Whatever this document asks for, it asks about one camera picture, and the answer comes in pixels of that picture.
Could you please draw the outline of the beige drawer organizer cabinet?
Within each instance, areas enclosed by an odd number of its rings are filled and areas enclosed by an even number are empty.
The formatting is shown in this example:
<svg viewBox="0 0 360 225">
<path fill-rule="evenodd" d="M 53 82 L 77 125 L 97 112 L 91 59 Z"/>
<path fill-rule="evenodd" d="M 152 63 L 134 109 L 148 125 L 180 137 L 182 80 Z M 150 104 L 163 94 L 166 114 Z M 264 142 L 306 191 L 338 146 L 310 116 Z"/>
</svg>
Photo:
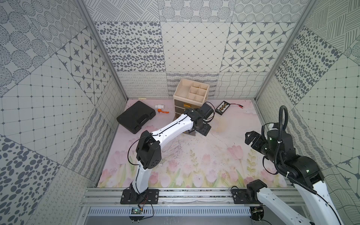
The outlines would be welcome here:
<svg viewBox="0 0 360 225">
<path fill-rule="evenodd" d="M 181 79 L 173 95 L 173 100 L 177 99 L 191 103 L 193 105 L 192 108 L 196 109 L 200 108 L 207 101 L 209 92 L 210 86 L 208 84 Z"/>
</svg>

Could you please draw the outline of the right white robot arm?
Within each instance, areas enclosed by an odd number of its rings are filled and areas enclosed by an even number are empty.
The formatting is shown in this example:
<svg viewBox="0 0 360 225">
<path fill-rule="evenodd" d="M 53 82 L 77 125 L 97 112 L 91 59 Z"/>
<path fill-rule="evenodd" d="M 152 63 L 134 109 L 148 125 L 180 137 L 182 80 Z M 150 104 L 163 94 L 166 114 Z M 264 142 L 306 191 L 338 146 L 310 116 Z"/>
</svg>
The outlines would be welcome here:
<svg viewBox="0 0 360 225">
<path fill-rule="evenodd" d="M 245 134 L 245 144 L 270 160 L 278 174 L 286 177 L 302 196 L 312 220 L 305 221 L 275 194 L 262 181 L 247 185 L 247 195 L 251 200 L 265 204 L 285 223 L 292 225 L 342 225 L 328 192 L 318 164 L 310 157 L 296 153 L 293 138 L 282 129 L 268 131 L 267 137 L 256 131 Z"/>
</svg>

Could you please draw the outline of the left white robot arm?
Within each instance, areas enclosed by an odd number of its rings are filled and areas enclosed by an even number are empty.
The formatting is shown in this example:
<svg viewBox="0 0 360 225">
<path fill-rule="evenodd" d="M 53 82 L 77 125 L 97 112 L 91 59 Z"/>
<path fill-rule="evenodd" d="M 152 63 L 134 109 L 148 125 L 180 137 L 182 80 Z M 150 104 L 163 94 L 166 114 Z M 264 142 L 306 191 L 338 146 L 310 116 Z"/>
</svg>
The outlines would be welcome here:
<svg viewBox="0 0 360 225">
<path fill-rule="evenodd" d="M 130 191 L 134 195 L 141 195 L 149 188 L 148 182 L 155 168 L 162 160 L 162 148 L 175 139 L 180 134 L 189 132 L 198 132 L 207 136 L 211 130 L 209 124 L 215 115 L 215 112 L 208 104 L 203 104 L 201 108 L 186 109 L 176 120 L 154 132 L 144 131 L 137 141 L 136 177 L 130 184 Z"/>
</svg>

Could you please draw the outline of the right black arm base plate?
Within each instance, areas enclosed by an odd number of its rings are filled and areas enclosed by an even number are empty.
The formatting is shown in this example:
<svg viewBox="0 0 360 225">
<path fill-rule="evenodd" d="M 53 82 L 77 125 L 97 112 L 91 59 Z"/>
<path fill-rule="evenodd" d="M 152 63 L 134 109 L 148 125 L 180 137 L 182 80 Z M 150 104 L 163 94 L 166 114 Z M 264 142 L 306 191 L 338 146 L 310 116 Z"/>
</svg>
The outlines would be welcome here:
<svg viewBox="0 0 360 225">
<path fill-rule="evenodd" d="M 260 204 L 254 191 L 248 189 L 231 189 L 234 204 Z"/>
</svg>

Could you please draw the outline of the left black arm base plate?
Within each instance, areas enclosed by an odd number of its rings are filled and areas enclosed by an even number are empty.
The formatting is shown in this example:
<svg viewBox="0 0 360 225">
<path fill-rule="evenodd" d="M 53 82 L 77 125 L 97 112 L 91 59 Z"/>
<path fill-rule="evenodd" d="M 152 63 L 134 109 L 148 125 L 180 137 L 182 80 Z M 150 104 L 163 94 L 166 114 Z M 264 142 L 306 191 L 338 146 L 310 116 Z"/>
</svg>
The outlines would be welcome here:
<svg viewBox="0 0 360 225">
<path fill-rule="evenodd" d="M 147 189 L 139 194 L 134 189 L 123 190 L 121 195 L 121 204 L 157 204 L 159 197 L 158 189 Z"/>
</svg>

